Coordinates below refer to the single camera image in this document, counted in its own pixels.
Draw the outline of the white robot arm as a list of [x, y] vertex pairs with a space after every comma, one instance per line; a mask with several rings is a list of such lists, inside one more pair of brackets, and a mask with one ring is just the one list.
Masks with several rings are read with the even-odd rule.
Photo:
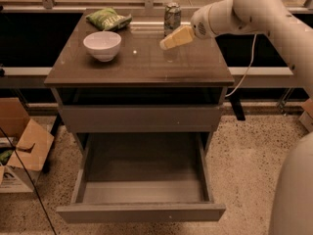
[[[187, 26], [162, 39], [168, 50], [196, 37], [262, 33], [313, 97], [313, 29], [289, 12], [282, 0], [223, 0], [201, 7]], [[302, 137], [282, 165], [271, 210], [269, 235], [313, 235], [313, 133]]]

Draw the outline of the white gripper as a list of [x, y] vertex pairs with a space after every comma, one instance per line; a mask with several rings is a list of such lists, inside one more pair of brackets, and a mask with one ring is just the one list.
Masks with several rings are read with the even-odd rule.
[[189, 25], [179, 26], [159, 42], [159, 47], [162, 50], [168, 50], [192, 42], [195, 36], [199, 39], [215, 37], [216, 34], [212, 30], [209, 20], [211, 8], [211, 5], [206, 5], [196, 10], [191, 17], [192, 27]]

